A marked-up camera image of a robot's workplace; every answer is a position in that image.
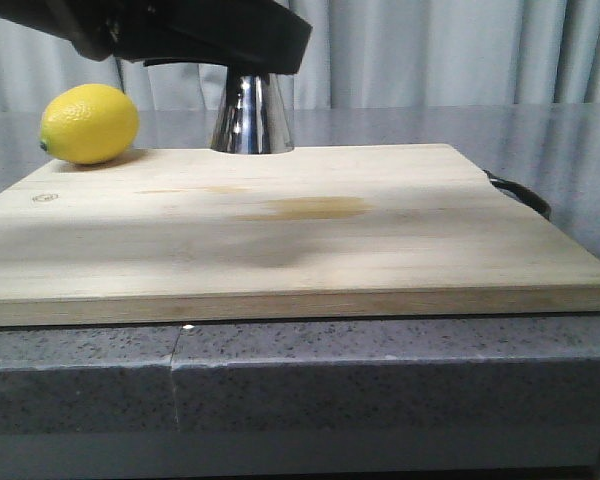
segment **lemon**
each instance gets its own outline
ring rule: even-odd
[[[54,98],[40,122],[40,146],[78,164],[106,162],[125,151],[139,126],[131,99],[109,85],[86,84]]]

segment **curtain fold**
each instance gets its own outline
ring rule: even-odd
[[[279,0],[313,25],[287,107],[600,102],[600,0]],[[72,86],[124,87],[142,110],[218,108],[226,68],[80,57],[0,19],[0,111]]]

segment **metal cylinder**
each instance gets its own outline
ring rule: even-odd
[[[242,154],[293,150],[275,74],[244,74],[229,67],[211,148]]]

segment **wood grain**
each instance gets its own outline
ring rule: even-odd
[[[447,145],[53,160],[0,194],[0,325],[600,310],[600,262]]]

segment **gray stone countertop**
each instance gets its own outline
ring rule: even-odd
[[[600,258],[600,104],[296,111],[298,146],[448,143]],[[215,113],[144,112],[139,148]],[[0,114],[0,191],[47,161]],[[0,329],[0,434],[600,426],[600,313]]]

